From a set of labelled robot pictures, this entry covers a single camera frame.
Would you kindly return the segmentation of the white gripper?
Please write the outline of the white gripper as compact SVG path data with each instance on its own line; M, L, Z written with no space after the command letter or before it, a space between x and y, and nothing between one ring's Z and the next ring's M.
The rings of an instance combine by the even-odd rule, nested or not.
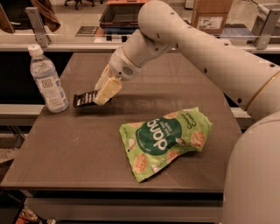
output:
M96 82L94 90L97 94L94 102L97 105L104 105L122 88L122 81L130 81L141 71L141 68L135 66L125 55L123 48L120 46L111 55L108 65L105 66L101 77Z

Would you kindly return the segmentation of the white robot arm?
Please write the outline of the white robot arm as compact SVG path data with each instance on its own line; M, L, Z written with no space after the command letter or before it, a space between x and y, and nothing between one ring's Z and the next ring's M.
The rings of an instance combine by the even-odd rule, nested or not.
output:
M105 104L147 62L178 49L254 120L229 159L222 224L280 224L279 67L191 27L159 0L143 5L138 25L95 84L95 103Z

